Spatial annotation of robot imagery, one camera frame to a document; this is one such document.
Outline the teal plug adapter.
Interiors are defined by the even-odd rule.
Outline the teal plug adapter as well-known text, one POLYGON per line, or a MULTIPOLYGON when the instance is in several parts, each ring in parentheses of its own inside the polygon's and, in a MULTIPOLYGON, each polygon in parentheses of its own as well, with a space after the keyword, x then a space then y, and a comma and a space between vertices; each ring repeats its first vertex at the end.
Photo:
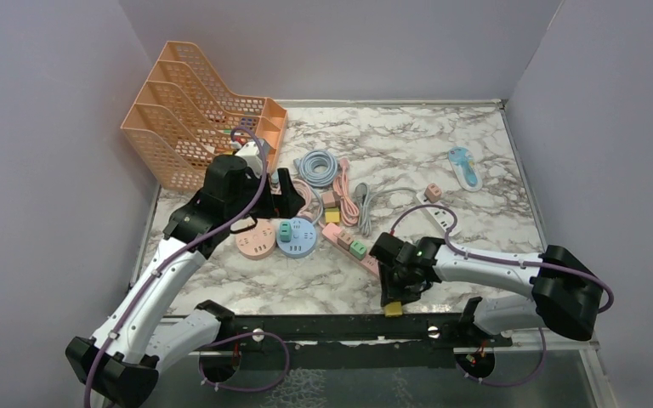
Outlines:
POLYGON ((278 239, 280 242, 290 242, 292 240, 292 223, 290 221, 281 221, 278 229, 278 239))

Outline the pink plug adapter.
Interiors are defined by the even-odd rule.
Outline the pink plug adapter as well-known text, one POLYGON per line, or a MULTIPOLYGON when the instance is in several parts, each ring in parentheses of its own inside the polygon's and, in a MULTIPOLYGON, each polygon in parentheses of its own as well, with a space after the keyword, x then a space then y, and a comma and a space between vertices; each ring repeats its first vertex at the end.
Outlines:
POLYGON ((428 184, 424 191, 424 196, 429 203, 436 203, 442 197, 442 189, 434 183, 428 184))

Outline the green plug adapter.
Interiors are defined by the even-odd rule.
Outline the green plug adapter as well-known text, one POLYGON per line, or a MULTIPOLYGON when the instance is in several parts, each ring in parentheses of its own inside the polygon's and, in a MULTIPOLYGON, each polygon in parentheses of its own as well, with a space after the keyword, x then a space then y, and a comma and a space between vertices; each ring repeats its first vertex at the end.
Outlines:
POLYGON ((367 247, 360 241, 354 241, 349 249, 349 253, 351 256, 361 261, 367 255, 367 247))

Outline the yellow plug adapter front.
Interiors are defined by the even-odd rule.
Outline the yellow plug adapter front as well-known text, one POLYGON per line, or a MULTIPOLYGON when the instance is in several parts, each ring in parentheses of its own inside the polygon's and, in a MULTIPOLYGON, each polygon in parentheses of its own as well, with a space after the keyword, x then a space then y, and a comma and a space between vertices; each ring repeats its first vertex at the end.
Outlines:
POLYGON ((387 318, 396 318, 403 315, 401 302, 390 302, 383 306, 383 314, 387 318))

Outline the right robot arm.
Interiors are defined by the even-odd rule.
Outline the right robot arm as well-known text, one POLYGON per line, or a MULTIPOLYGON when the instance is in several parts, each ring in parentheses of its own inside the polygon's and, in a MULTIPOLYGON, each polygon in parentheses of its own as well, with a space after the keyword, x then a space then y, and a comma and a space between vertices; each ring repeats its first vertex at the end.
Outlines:
POLYGON ((562 246, 544 253, 506 253, 424 237, 415 243, 382 233, 370 254, 378 262, 383 305, 413 303, 432 285, 465 282, 508 292, 470 300, 457 322, 457 336, 476 346, 490 336, 548 328, 588 341, 602 300, 610 295, 597 276, 562 246))

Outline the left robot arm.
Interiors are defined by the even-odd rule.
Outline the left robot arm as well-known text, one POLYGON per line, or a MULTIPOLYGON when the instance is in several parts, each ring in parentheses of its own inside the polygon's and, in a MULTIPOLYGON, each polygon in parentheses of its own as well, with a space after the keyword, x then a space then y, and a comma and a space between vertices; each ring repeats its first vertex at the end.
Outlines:
POLYGON ((244 218, 286 218, 304 198, 287 168, 276 171, 280 191, 273 194, 267 170, 256 173, 239 156, 217 156, 203 186, 175 210, 152 260, 135 286, 90 337, 74 337, 65 350, 85 386, 83 404, 97 393, 119 407, 140 407, 160 374, 201 346, 222 349, 240 339, 235 315, 205 301, 166 331, 156 329, 176 295, 244 218))

